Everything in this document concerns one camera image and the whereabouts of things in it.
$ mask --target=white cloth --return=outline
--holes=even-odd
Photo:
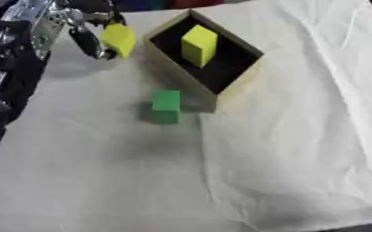
[[[132,57],[67,35],[0,147],[0,232],[310,231],[372,222],[372,6],[257,0],[201,13],[260,48],[216,114],[142,121],[161,88],[142,36],[179,11],[126,14]]]

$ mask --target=green cube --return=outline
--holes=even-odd
[[[153,95],[152,117],[156,123],[176,124],[181,115],[181,92],[157,91]]]

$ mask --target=yellow foam cube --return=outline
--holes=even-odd
[[[184,59],[202,68],[216,54],[217,42],[217,34],[196,25],[181,38],[181,54]]]
[[[135,46],[135,34],[126,25],[110,24],[103,31],[102,42],[122,58],[127,58]]]

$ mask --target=cardboard box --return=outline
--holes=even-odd
[[[182,58],[181,38],[196,24],[219,35],[216,56],[204,68]],[[193,10],[188,10],[145,36],[148,59],[160,67],[162,76],[181,84],[213,112],[230,102],[240,88],[252,81],[263,52]]]

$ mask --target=white fabric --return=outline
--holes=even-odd
[[[126,14],[132,58],[68,38],[0,147],[0,232],[310,231],[372,222],[372,6],[257,0],[199,10],[260,48],[216,114],[142,121],[161,86],[142,36],[179,11]]]

